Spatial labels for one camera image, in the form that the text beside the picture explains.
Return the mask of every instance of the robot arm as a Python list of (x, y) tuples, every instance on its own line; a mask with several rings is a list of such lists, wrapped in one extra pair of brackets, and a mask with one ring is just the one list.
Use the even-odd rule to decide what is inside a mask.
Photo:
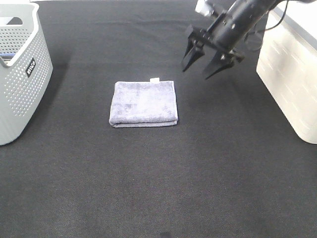
[[(216, 5), (212, 0), (199, 0), (196, 11), (214, 18), (208, 29), (189, 26), (186, 30), (188, 46), (182, 61), (186, 71), (196, 60), (205, 55), (206, 45), (216, 50), (210, 64), (205, 68), (206, 78), (234, 66), (234, 62), (244, 59), (236, 44), (256, 25), (270, 10), (283, 0), (236, 0), (229, 10)], [(310, 3), (316, 0), (299, 0)]]

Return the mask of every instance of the dark fabric surface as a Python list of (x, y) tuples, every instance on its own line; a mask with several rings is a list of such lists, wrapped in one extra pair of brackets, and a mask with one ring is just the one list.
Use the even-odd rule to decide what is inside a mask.
[[(228, 7), (233, 1), (222, 1)], [(317, 234), (317, 147), (256, 74), (182, 73), (195, 0), (41, 2), (54, 71), (0, 147), (0, 237), (305, 238)], [(174, 80), (179, 124), (108, 124), (117, 81)]]

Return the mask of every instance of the white plastic container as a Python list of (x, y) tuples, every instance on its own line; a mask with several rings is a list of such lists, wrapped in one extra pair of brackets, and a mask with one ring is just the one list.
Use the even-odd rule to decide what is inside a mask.
[[(279, 20), (271, 12), (267, 26)], [(317, 49), (303, 38), (307, 33), (300, 35), (299, 30), (286, 18), (267, 31), (257, 72), (298, 136), (317, 144)]]
[(0, 25), (0, 145), (15, 140), (37, 108), (53, 66), (35, 3), (0, 4), (0, 17), (21, 25)]

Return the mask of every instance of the basket label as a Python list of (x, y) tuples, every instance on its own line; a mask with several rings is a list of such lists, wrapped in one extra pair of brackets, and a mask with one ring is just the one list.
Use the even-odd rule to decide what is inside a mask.
[(28, 78), (31, 76), (31, 74), (32, 74), (32, 72), (33, 72), (35, 66), (36, 66), (35, 60), (34, 60), (34, 58), (32, 58), (32, 60), (31, 60), (31, 62), (30, 62), (30, 64), (29, 64), (29, 66), (28, 66), (28, 67), (26, 68), (26, 70), (25, 70), (26, 75), (28, 76)]

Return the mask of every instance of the gray plastic basket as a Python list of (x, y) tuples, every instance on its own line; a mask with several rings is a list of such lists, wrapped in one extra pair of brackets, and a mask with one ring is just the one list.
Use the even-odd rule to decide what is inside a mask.
[[(53, 66), (35, 3), (0, 4), (1, 17), (21, 25), (0, 26), (0, 145), (15, 140), (37, 108)], [(4, 61), (3, 56), (13, 56)]]

